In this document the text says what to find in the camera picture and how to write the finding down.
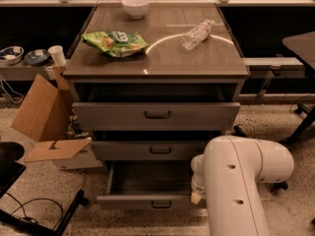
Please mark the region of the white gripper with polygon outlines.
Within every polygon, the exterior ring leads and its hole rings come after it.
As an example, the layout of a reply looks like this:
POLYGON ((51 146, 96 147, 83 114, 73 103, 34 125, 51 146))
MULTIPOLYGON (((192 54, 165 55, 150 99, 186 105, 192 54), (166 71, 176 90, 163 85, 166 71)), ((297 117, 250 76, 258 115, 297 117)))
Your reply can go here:
POLYGON ((205 184, 204 184, 204 156, 199 154, 194 156, 191 160, 192 178, 191 178, 191 188, 193 192, 191 193, 191 203, 197 205, 201 199, 204 197, 205 184))

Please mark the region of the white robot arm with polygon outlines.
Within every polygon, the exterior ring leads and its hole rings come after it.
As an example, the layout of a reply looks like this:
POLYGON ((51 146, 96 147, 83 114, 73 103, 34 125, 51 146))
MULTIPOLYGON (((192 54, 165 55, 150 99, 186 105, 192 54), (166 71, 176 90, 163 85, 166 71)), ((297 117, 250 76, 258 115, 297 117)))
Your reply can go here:
POLYGON ((210 236, 271 236, 257 185, 281 183, 294 161, 283 145, 219 136, 191 161, 191 202, 206 200, 210 236))

